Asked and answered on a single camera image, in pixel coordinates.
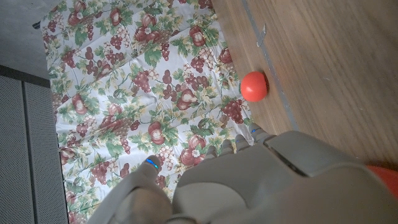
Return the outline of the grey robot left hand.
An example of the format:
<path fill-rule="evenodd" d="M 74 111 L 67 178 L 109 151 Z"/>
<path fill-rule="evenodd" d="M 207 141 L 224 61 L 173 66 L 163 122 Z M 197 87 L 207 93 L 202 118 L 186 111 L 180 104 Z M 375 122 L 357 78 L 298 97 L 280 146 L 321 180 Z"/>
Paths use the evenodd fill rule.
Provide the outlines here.
<path fill-rule="evenodd" d="M 168 198 L 149 156 L 110 191 L 90 223 L 396 223 L 397 198 L 363 163 L 298 131 L 250 124 L 180 177 Z"/>

